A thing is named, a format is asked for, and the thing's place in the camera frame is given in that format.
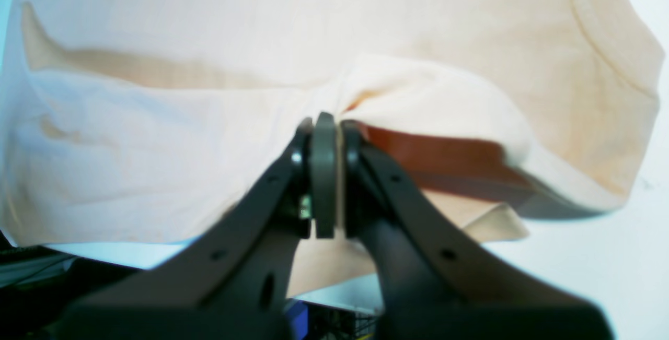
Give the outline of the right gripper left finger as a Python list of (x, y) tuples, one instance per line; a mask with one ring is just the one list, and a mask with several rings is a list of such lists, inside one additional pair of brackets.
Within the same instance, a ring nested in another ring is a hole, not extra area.
[(301, 121), (224, 219), (160, 266), (73, 304), (59, 339), (292, 339), (284, 315), (303, 239), (337, 223), (337, 126)]

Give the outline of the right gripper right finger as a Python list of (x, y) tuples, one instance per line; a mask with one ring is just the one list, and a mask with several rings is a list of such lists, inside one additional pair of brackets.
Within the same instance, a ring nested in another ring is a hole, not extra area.
[(344, 221), (375, 264), (377, 339), (612, 339), (602, 311), (502, 261), (446, 219), (389, 155), (341, 123)]

